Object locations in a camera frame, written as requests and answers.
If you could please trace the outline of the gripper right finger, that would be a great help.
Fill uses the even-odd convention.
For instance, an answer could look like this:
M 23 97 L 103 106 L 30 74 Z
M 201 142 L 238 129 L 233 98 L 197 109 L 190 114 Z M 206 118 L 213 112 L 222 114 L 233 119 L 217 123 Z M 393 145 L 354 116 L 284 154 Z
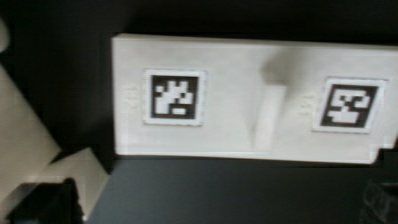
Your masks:
M 398 184 L 370 181 L 362 202 L 361 224 L 398 224 Z

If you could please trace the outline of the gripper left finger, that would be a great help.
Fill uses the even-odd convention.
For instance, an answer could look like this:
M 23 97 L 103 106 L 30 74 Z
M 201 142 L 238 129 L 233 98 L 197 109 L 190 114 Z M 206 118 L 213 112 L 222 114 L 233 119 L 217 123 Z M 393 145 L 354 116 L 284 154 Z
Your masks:
M 78 199 L 73 178 L 41 183 L 5 216 L 9 224 L 83 224 Z

